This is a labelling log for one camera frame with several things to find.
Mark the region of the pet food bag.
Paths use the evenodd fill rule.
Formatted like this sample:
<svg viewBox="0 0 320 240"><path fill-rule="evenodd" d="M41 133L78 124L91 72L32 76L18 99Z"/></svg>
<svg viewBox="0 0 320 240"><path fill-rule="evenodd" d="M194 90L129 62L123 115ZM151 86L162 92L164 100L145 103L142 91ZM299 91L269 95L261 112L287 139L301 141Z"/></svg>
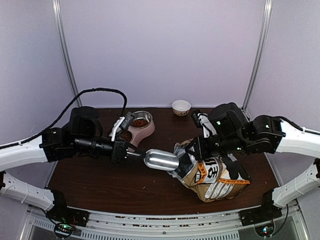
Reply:
<svg viewBox="0 0 320 240"><path fill-rule="evenodd" d="M201 201L232 199L251 184L249 174L233 154L196 160L187 152L190 143L189 139L175 144L173 153L179 158L179 166L168 174L195 192Z"/></svg>

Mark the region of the metal food scoop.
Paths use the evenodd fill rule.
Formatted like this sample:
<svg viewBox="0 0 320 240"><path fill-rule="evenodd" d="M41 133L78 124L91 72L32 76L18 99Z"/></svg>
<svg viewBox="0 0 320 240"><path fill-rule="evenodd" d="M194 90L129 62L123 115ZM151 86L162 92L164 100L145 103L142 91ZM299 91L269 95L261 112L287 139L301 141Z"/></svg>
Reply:
<svg viewBox="0 0 320 240"><path fill-rule="evenodd" d="M179 158L175 154L159 149L149 149L143 161L147 167L161 171L173 171L179 166Z"/></svg>

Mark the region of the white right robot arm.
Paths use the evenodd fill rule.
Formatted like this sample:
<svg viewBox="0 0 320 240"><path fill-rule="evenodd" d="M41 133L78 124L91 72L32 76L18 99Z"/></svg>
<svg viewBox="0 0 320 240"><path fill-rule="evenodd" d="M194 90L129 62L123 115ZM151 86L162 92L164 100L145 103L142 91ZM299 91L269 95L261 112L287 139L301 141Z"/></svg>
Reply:
<svg viewBox="0 0 320 240"><path fill-rule="evenodd" d="M292 200L320 185L320 133L300 127L283 116L259 115L250 121L234 103L223 103L203 113L196 109L191 118L203 134L195 138L196 159L243 153L294 153L314 158L299 176L274 188L256 210L259 220L268 220L276 207L283 208Z"/></svg>

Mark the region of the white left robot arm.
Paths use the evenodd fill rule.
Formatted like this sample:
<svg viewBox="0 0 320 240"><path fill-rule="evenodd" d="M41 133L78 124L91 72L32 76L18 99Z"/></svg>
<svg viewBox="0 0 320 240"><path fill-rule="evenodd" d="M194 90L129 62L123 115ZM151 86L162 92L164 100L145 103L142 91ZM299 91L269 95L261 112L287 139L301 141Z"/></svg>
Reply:
<svg viewBox="0 0 320 240"><path fill-rule="evenodd" d="M33 163L52 163L85 154L92 157L109 157L111 162L128 157L142 159L145 152L128 141L117 140L117 130L124 130L134 117L128 114L114 124L109 137L103 136L98 120L99 112L89 106L71 110L69 122L63 127L50 127L38 135L0 147L0 194L21 203L52 211L61 222L72 218L65 196L57 190L39 188L14 178L8 169Z"/></svg>

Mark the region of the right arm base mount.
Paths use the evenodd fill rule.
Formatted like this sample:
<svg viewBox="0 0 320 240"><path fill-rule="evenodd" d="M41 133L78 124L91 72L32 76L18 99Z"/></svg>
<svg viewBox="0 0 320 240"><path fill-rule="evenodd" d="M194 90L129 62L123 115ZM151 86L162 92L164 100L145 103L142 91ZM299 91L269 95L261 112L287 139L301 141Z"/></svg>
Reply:
<svg viewBox="0 0 320 240"><path fill-rule="evenodd" d="M266 239L276 233L274 220L282 216L282 209L273 205L261 205L241 210L238 214L243 227L253 226L255 233Z"/></svg>

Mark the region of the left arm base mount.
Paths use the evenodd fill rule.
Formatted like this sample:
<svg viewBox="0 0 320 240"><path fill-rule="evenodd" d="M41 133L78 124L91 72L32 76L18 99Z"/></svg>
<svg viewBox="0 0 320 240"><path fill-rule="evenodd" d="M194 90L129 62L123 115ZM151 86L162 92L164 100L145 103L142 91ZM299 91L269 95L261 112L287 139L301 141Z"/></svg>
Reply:
<svg viewBox="0 0 320 240"><path fill-rule="evenodd" d="M45 216L53 223L53 233L60 239L70 237L77 227L86 227L90 213L70 207L53 207L45 212Z"/></svg>

